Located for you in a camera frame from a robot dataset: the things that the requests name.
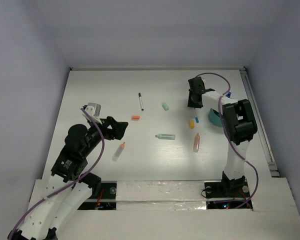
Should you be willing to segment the purple thin marker pen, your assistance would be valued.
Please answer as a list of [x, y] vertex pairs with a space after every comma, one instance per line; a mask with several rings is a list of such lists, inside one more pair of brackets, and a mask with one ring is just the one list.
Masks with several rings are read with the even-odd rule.
[[143, 105], [142, 95], [140, 92], [138, 93], [138, 99], [139, 99], [140, 109], [143, 112], [145, 109], [144, 109], [144, 105]]

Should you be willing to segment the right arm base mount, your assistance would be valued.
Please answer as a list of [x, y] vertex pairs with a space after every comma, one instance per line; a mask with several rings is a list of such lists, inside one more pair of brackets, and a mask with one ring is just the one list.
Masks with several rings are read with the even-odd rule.
[[227, 190], [220, 181], [204, 183], [201, 196], [206, 199], [207, 210], [252, 209], [248, 184]]

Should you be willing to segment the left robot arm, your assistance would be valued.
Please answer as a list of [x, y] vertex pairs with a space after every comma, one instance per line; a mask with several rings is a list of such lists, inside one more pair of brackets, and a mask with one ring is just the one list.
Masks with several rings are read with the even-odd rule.
[[88, 155], [105, 140], [121, 140], [128, 122], [108, 116], [90, 127], [75, 124], [68, 130], [43, 198], [33, 205], [8, 235], [10, 240], [56, 240], [75, 211], [88, 198], [100, 194], [102, 180], [90, 170], [84, 172]]

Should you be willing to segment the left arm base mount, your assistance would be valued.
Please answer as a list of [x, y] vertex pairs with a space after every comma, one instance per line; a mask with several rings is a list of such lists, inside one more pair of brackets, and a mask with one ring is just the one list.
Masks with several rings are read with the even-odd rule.
[[98, 193], [94, 193], [84, 203], [88, 210], [116, 210], [117, 182], [105, 181], [101, 183]]

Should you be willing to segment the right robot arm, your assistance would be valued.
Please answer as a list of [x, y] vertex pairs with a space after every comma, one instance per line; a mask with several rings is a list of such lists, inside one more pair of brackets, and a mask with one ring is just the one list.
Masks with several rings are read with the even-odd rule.
[[221, 121], [228, 141], [227, 160], [220, 181], [204, 184], [204, 197], [232, 198], [247, 187], [244, 167], [250, 141], [258, 131], [252, 105], [248, 99], [236, 100], [206, 88], [200, 75], [188, 80], [189, 95], [187, 106], [201, 109], [208, 107], [215, 111]]

